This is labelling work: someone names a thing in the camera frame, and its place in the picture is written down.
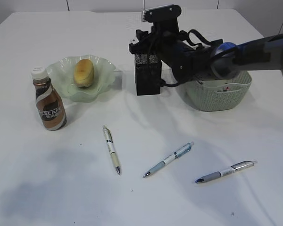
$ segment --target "blue pen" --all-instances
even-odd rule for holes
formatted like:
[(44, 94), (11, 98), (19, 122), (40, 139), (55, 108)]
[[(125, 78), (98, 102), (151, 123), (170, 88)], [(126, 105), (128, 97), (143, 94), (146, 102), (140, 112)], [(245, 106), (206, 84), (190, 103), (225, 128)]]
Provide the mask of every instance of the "blue pen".
[(192, 149), (193, 145), (194, 145), (194, 142), (190, 142), (190, 143), (185, 144), (181, 148), (177, 149), (174, 153), (166, 157), (163, 161), (158, 163), (156, 166), (152, 167), (148, 172), (145, 173), (145, 175), (143, 175), (143, 177), (146, 178), (147, 176), (150, 176), (156, 173), (161, 168), (164, 168), (166, 165), (173, 162), (173, 160), (178, 159), (184, 154), (188, 153)]

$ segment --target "pen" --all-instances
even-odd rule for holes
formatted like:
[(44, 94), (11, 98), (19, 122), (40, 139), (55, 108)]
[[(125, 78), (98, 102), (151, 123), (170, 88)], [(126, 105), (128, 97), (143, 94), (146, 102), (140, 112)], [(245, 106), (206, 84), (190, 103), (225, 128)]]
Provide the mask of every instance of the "pen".
[(171, 163), (173, 160), (178, 159), (181, 156), (183, 156), (184, 154), (188, 153), (191, 150), (193, 145), (194, 145), (194, 142), (190, 142), (190, 143), (185, 144), (181, 148), (177, 149), (174, 153), (172, 153), (171, 155), (166, 157), (163, 161), (161, 161), (156, 166), (154, 166), (150, 170), (148, 170), (148, 172), (146, 172), (145, 175), (143, 175), (143, 177), (146, 178), (146, 177), (156, 173), (158, 170), (160, 170), (161, 168), (164, 168), (166, 165)]
[(252, 167), (253, 165), (255, 165), (255, 163), (257, 163), (257, 161), (242, 161), (240, 163), (237, 163), (225, 170), (222, 170), (222, 171), (217, 171), (215, 173), (211, 173), (211, 174), (208, 174), (206, 176), (203, 176), (199, 179), (197, 179), (195, 182), (198, 184), (198, 183), (205, 183), (205, 182), (208, 182), (210, 180), (215, 180), (215, 179), (218, 179), (220, 177), (224, 177), (224, 176), (227, 176), (227, 175), (230, 175), (232, 173), (235, 173), (237, 171), (240, 171), (240, 170), (244, 170), (244, 169), (247, 169), (249, 167)]
[(118, 161), (117, 154), (116, 154), (114, 146), (113, 146), (113, 140), (112, 140), (112, 136), (111, 136), (110, 130), (107, 129), (106, 126), (103, 126), (103, 133), (104, 133), (104, 137), (105, 137), (106, 142), (107, 142), (107, 146), (108, 146), (108, 149), (109, 149), (110, 157), (111, 157), (111, 160), (112, 160), (113, 165), (115, 167), (115, 170), (120, 175), (121, 174), (121, 169), (120, 169), (120, 166), (119, 166), (119, 161)]

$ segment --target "green glass bowl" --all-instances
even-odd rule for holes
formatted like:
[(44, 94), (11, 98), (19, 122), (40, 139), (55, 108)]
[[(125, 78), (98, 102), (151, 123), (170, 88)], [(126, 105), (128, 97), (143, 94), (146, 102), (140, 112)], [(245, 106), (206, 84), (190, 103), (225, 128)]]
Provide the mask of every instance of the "green glass bowl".
[[(83, 59), (89, 59), (94, 66), (94, 80), (90, 87), (79, 88), (74, 83), (75, 65)], [(98, 94), (105, 92), (115, 81), (115, 66), (108, 60), (93, 56), (69, 56), (47, 67), (53, 87), (62, 98), (74, 102), (91, 102)]]

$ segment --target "pen tip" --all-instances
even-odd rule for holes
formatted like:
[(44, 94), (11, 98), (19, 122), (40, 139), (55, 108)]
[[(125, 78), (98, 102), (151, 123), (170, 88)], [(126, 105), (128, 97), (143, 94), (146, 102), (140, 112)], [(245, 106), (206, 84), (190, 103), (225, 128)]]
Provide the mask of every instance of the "pen tip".
[(115, 167), (115, 169), (116, 169), (117, 173), (118, 173), (119, 175), (121, 175), (121, 169), (120, 169), (120, 167), (117, 166), (117, 167)]
[(199, 178), (198, 180), (195, 181), (195, 183), (201, 183), (201, 182), (203, 182), (203, 181), (204, 181), (204, 179)]
[(151, 173), (147, 172), (145, 175), (143, 175), (144, 178), (146, 178), (147, 176), (149, 176)]

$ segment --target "small object in basket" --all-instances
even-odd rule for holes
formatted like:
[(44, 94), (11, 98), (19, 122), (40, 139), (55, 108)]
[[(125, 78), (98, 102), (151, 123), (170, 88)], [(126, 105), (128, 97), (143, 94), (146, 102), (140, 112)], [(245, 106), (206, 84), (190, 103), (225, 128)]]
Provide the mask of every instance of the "small object in basket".
[(94, 67), (89, 59), (80, 60), (74, 71), (74, 83), (77, 87), (89, 87), (93, 83)]
[(227, 92), (227, 91), (230, 91), (231, 88), (229, 86), (226, 86), (226, 87), (223, 87), (223, 92)]

